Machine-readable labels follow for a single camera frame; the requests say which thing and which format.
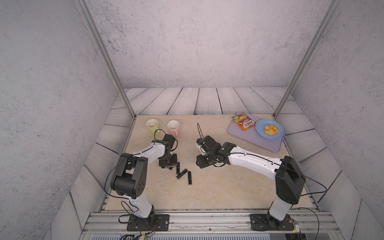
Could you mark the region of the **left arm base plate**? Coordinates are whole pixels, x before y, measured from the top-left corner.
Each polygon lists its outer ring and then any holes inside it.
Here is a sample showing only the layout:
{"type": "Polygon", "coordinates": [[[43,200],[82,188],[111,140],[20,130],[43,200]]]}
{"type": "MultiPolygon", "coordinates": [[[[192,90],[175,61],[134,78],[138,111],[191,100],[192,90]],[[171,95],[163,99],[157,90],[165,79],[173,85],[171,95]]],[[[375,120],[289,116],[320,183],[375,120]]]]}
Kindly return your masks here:
{"type": "Polygon", "coordinates": [[[169,229],[170,215],[150,214],[148,218],[131,215],[127,225],[128,232],[166,232],[169,229]]]}

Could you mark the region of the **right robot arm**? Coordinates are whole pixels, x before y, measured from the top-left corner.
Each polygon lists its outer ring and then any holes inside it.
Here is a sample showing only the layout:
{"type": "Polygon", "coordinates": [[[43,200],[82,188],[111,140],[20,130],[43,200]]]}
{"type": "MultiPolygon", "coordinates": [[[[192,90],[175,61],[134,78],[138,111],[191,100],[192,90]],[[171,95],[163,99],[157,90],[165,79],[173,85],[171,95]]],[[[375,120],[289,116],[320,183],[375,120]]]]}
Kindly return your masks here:
{"type": "Polygon", "coordinates": [[[201,151],[196,161],[201,169],[221,163],[244,167],[274,180],[276,197],[267,213],[269,218],[283,222],[292,206],[299,203],[306,177],[293,158],[267,157],[228,142],[221,145],[199,139],[196,147],[201,151]]]}

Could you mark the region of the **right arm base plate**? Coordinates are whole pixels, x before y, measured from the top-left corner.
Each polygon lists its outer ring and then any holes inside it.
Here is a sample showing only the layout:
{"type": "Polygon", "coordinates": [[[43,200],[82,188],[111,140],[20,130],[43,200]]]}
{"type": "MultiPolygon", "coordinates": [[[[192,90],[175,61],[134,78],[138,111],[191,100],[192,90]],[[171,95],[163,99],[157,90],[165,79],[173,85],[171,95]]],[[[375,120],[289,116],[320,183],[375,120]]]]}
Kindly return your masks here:
{"type": "Polygon", "coordinates": [[[265,231],[294,231],[296,229],[294,220],[289,214],[286,214],[282,221],[273,218],[267,214],[251,214],[251,229],[258,232],[265,231]]]}

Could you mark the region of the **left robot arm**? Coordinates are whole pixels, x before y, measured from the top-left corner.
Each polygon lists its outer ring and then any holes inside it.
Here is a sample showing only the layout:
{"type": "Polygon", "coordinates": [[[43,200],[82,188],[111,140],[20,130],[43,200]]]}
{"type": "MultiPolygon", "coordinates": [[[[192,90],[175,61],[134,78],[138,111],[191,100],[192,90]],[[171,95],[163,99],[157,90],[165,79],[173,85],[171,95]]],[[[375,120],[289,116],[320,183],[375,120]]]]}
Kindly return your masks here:
{"type": "Polygon", "coordinates": [[[175,167],[178,162],[177,154],[173,153],[176,141],[175,137],[166,134],[161,140],[153,140],[143,150],[134,154],[124,153],[119,158],[112,175],[111,189],[135,208],[133,214],[140,220],[151,221],[154,214],[153,205],[144,194],[148,166],[158,160],[162,169],[175,167]]]}

